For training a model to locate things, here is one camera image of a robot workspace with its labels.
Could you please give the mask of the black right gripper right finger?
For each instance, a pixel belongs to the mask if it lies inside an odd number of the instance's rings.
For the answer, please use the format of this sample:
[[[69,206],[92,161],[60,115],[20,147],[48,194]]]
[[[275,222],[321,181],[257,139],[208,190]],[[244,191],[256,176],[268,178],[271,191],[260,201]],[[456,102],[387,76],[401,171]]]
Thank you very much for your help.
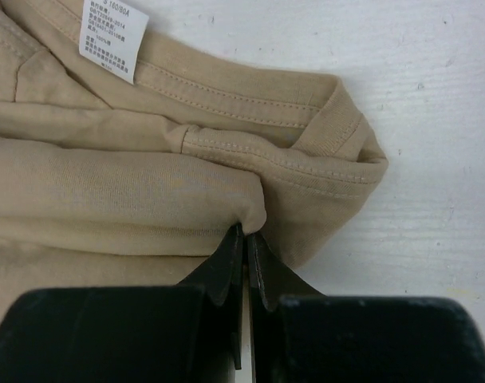
[[[257,382],[485,382],[485,344],[451,299],[325,295],[247,238]]]

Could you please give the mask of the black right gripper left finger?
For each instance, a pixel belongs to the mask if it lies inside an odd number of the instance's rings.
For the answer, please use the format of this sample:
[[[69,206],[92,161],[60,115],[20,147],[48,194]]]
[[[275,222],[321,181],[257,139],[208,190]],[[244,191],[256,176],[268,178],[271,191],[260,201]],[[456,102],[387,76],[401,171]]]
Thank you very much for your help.
[[[173,286],[31,290],[0,324],[0,382],[231,382],[243,231]]]

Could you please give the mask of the beige t shirt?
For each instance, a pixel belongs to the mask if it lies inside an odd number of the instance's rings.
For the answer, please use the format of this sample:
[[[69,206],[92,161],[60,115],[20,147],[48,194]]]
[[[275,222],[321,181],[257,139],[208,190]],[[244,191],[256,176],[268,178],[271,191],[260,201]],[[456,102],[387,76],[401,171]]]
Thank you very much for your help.
[[[329,74],[209,56],[102,1],[0,1],[0,322],[28,290],[179,281],[236,223],[302,265],[388,166]]]

